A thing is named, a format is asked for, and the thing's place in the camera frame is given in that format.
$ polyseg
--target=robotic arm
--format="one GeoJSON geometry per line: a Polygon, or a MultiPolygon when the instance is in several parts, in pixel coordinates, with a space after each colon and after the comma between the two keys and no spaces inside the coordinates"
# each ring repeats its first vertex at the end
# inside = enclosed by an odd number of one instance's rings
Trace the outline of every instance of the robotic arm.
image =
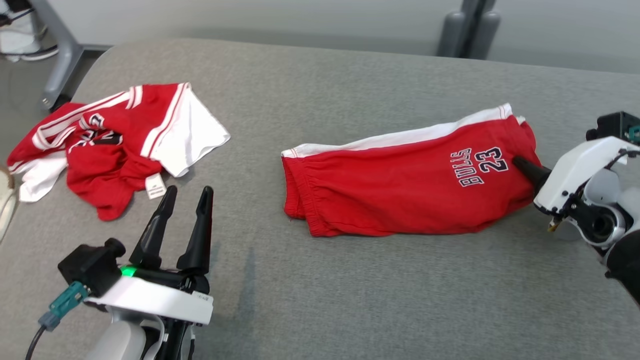
{"type": "Polygon", "coordinates": [[[553,170],[521,157],[513,163],[534,185],[536,208],[553,217],[549,230],[563,222],[575,226],[607,268],[605,276],[619,280],[640,304],[640,189],[622,190],[611,170],[640,154],[640,119],[605,115],[586,138],[553,170]]]}

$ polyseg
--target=white wall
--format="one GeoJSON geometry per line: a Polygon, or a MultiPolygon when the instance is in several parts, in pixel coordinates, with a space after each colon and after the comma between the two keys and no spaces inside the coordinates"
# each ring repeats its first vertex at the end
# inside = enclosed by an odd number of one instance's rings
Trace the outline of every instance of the white wall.
{"type": "Polygon", "coordinates": [[[462,0],[51,0],[76,40],[154,37],[435,54],[462,0]]]}
{"type": "Polygon", "coordinates": [[[640,73],[640,0],[496,0],[488,60],[640,73]]]}

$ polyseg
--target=gray floor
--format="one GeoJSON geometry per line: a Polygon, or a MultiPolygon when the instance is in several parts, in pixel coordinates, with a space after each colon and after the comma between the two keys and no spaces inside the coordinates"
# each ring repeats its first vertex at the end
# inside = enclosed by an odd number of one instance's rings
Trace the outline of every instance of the gray floor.
{"type": "MultiPolygon", "coordinates": [[[[98,54],[83,56],[69,82],[66,93],[72,95],[98,54]]],[[[44,85],[57,57],[42,61],[12,63],[0,57],[0,160],[5,163],[11,150],[49,113],[40,106],[44,85]]]]}

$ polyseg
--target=clothing tag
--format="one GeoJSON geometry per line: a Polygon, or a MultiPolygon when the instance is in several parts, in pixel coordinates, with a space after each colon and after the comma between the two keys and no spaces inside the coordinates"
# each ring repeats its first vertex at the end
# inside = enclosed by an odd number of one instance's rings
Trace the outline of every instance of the clothing tag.
{"type": "Polygon", "coordinates": [[[162,181],[160,173],[149,176],[145,180],[145,186],[147,187],[149,200],[161,197],[166,193],[166,186],[164,185],[164,181],[162,181]]]}

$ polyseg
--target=green indicator light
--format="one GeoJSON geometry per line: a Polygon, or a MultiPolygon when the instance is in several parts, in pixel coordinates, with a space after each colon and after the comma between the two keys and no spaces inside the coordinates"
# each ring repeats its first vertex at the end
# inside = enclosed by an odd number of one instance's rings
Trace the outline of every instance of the green indicator light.
{"type": "Polygon", "coordinates": [[[120,268],[120,271],[122,272],[122,276],[132,277],[133,274],[136,273],[136,268],[131,266],[123,266],[122,268],[120,268]]]}

